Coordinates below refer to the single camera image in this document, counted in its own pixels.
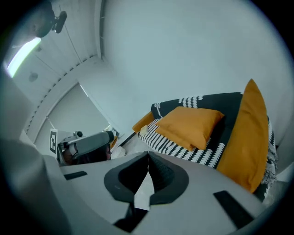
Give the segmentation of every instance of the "gray device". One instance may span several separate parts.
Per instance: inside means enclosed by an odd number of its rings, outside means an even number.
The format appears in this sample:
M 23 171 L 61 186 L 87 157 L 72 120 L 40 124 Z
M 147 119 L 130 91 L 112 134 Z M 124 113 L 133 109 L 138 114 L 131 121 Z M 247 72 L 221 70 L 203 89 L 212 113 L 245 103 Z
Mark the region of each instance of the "gray device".
M 69 149 L 72 159 L 75 160 L 84 154 L 90 153 L 114 140 L 112 131 L 104 131 L 91 136 L 83 136 L 81 131 L 70 133 L 57 129 L 50 129 L 50 151 L 56 155 L 61 166 L 67 163 L 63 152 Z
M 272 207 L 266 209 L 254 195 L 215 169 L 167 155 L 137 153 L 111 161 L 60 167 L 55 157 L 43 156 L 33 146 L 19 141 L 26 118 L 30 114 L 29 109 L 26 109 L 29 103 L 8 76 L 1 85 L 1 89 L 6 91 L 1 95 L 6 96 L 2 99 L 4 105 L 0 107 L 0 111 L 5 111 L 8 117 L 2 119 L 0 133 L 0 166 L 3 176 L 12 195 L 49 234 L 123 235 L 129 234 L 126 232 L 128 223 L 132 225 L 132 234 L 135 235 L 249 234 L 256 231 L 273 210 Z M 61 146 L 62 141 L 67 144 L 71 141 L 75 144 L 86 141 L 86 138 L 78 139 L 73 136 L 58 131 L 53 137 L 55 150 L 58 150 L 57 143 Z M 175 170 L 162 170 L 172 169 L 172 164 L 182 169 L 189 181 L 173 200 L 166 202 L 166 196 L 170 192 L 166 193 L 166 188 L 176 179 L 181 179 Z M 152 168 L 155 173 L 152 177 L 153 185 L 156 185 L 154 195 L 157 195 L 157 199 L 161 195 L 165 201 L 152 204 L 150 211 L 137 220 L 130 199 L 140 183 L 136 180 L 138 176 L 141 179 Z M 80 177 L 71 180 L 65 178 L 65 175 L 78 172 L 85 172 L 86 175 L 80 174 Z M 161 187 L 155 183 L 156 179 L 163 179 L 160 181 L 163 183 Z M 116 198 L 113 190 L 124 192 L 119 195 L 127 193 L 129 196 L 125 200 Z M 253 219 L 241 229 L 238 229 L 215 197 L 215 193 L 222 191 L 230 194 L 239 204 L 238 207 L 249 215 L 247 217 Z M 244 215 L 244 211 L 237 211 L 236 215 Z

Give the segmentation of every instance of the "white wall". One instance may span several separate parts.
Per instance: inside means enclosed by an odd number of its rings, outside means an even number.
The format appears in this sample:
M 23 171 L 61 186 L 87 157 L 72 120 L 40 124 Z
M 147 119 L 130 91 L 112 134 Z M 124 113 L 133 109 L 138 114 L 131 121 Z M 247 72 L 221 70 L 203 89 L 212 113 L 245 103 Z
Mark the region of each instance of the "white wall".
M 85 136 L 99 133 L 109 125 L 79 84 L 60 100 L 49 119 L 56 129 L 72 133 L 80 130 Z
M 151 106 L 139 111 L 139 94 L 132 88 L 133 84 L 117 75 L 107 62 L 94 57 L 78 73 L 79 83 L 105 118 L 126 137 L 132 134 L 132 126 Z
M 21 142 L 23 142 L 24 144 L 30 145 L 34 148 L 36 148 L 36 145 L 33 144 L 33 142 L 29 139 L 29 137 L 27 136 L 27 134 L 25 133 L 24 130 L 22 130 L 20 136 L 19 136 L 19 140 Z
M 154 102 L 241 92 L 251 78 L 262 92 L 277 143 L 294 111 L 293 61 L 250 3 L 108 0 L 104 46 L 120 77 L 117 86 L 129 86 L 121 99 L 111 99 L 118 113 L 120 103 L 134 109 L 126 129 Z M 107 88 L 108 82 L 102 78 L 97 84 Z
M 70 71 L 67 75 L 65 75 L 63 79 L 61 79 L 52 88 L 51 92 L 48 93 L 47 97 L 40 104 L 40 107 L 34 114 L 34 118 L 28 130 L 28 137 L 33 143 L 36 141 L 39 131 L 41 130 L 43 123 L 46 120 L 46 116 L 50 114 L 52 109 L 64 97 L 64 95 L 67 94 L 78 83 L 76 71 L 79 71 L 80 69 L 83 69 L 83 64 L 79 65 Z

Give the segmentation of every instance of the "light fixture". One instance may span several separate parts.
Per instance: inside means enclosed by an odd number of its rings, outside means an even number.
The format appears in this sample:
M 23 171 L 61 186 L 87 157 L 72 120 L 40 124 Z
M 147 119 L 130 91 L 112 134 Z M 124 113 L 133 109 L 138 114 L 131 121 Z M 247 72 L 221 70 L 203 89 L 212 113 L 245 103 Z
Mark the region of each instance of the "light fixture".
M 82 90 L 84 91 L 84 93 L 86 94 L 86 96 L 89 97 L 88 94 L 87 94 L 87 92 L 85 91 L 85 89 L 82 87 L 81 84 L 80 84 L 80 86 L 81 86 Z
M 16 71 L 24 61 L 24 59 L 28 56 L 28 54 L 38 45 L 41 41 L 41 38 L 34 38 L 30 42 L 27 42 L 25 45 L 19 49 L 17 54 L 13 57 L 10 64 L 7 67 L 9 75 L 13 78 Z
M 38 79 L 38 74 L 37 73 L 31 73 L 30 76 L 28 77 L 28 80 L 32 83 L 35 80 Z

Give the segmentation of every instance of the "striped pattern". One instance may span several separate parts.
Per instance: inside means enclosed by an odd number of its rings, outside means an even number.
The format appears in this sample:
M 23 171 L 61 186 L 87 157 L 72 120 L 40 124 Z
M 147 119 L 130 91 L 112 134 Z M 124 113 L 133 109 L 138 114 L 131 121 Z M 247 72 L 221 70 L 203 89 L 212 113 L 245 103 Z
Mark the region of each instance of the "striped pattern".
M 197 99 L 180 99 L 183 105 L 196 107 Z M 149 145 L 155 152 L 171 155 L 177 158 L 181 158 L 184 160 L 188 160 L 191 162 L 196 162 L 202 165 L 206 165 L 208 167 L 216 168 L 218 162 L 221 159 L 221 156 L 224 152 L 226 145 L 224 143 L 218 143 L 215 148 L 209 145 L 211 142 L 211 138 L 207 142 L 206 150 L 193 149 L 193 151 L 189 151 L 182 146 L 177 145 L 176 143 L 170 141 L 166 137 L 156 133 L 156 129 L 158 125 L 156 123 L 160 119 L 155 119 L 152 123 L 148 125 L 148 133 L 143 137 L 138 133 L 138 137 L 144 141 L 147 145 Z M 259 195 L 255 194 L 261 201 L 265 199 L 267 196 L 268 190 L 271 185 L 276 181 L 276 170 L 277 170 L 277 153 L 275 148 L 275 138 L 272 130 L 272 125 L 270 120 L 268 120 L 268 130 L 269 130 L 269 151 L 267 156 L 267 167 L 260 184 L 260 188 L 264 188 L 264 191 Z
M 184 102 L 185 105 L 190 107 L 195 107 L 195 101 L 196 99 L 193 100 L 192 98 L 179 100 L 179 102 Z M 194 148 L 193 151 L 189 151 L 184 147 L 177 145 L 173 141 L 170 141 L 163 135 L 155 132 L 158 128 L 158 125 L 156 125 L 156 123 L 159 120 L 160 119 L 155 119 L 152 123 L 148 125 L 148 133 L 144 136 L 141 137 L 140 133 L 138 133 L 138 137 L 147 145 L 149 145 L 155 152 L 171 155 L 174 157 L 189 160 L 191 162 L 196 162 L 202 165 L 216 168 L 220 156 L 222 155 L 222 152 L 225 148 L 225 145 L 223 143 L 220 143 L 216 149 L 211 149 L 208 147 L 206 150 L 199 150 L 197 148 Z M 208 140 L 206 146 L 209 146 L 210 141 L 211 138 Z
M 181 98 L 179 99 L 179 103 L 183 106 L 183 107 L 188 107 L 188 108 L 198 108 L 197 106 L 197 100 L 202 100 L 203 96 L 193 96 L 193 97 L 187 97 L 187 98 Z
M 156 109 L 157 109 L 158 115 L 159 115 L 160 117 L 162 117 L 161 114 L 160 114 L 160 103 L 156 103 L 156 104 L 154 104 L 154 105 L 155 105 L 155 107 L 156 107 Z

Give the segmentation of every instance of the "patterned blanket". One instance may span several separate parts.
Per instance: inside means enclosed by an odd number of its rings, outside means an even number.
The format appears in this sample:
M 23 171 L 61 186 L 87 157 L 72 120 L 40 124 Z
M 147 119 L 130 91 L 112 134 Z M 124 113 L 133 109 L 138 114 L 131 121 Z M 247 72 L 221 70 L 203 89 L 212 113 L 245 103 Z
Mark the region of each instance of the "patterned blanket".
M 179 104 L 178 106 L 188 106 L 188 107 L 198 108 L 197 101 L 200 101 L 202 99 L 203 99 L 203 96 L 191 97 L 191 98 L 179 99 L 177 100 L 177 103 Z M 174 157 L 182 158 L 184 160 L 188 160 L 191 162 L 196 162 L 202 165 L 216 168 L 221 159 L 222 153 L 225 149 L 225 146 L 227 145 L 227 142 L 229 140 L 229 137 L 232 131 L 232 128 L 227 123 L 224 123 L 228 121 L 230 121 L 231 123 L 232 120 L 230 120 L 230 117 L 227 120 L 223 120 L 223 122 L 221 121 L 220 123 L 216 125 L 206 145 L 206 150 L 200 150 L 200 149 L 194 148 L 193 151 L 189 151 L 185 149 L 184 147 L 177 145 L 173 141 L 170 141 L 166 137 L 155 132 L 156 129 L 158 128 L 156 123 L 160 120 L 160 117 L 161 117 L 160 114 L 162 113 L 161 112 L 162 110 L 160 110 L 160 108 L 163 106 L 164 104 L 162 103 L 157 103 L 152 105 L 152 108 L 155 108 L 159 115 L 156 116 L 157 118 L 148 125 L 148 133 L 145 134 L 143 137 L 141 137 L 139 132 L 138 137 L 142 141 L 144 141 L 148 146 L 150 146 L 155 152 L 171 155 Z M 277 170 L 277 153 L 275 148 L 275 138 L 274 138 L 271 122 L 269 119 L 268 119 L 268 128 L 269 128 L 269 147 L 268 147 L 266 170 L 265 170 L 265 174 L 261 184 L 259 185 L 257 190 L 254 192 L 254 194 L 261 201 L 265 199 L 269 188 L 271 187 L 272 183 L 276 180 L 276 170 Z

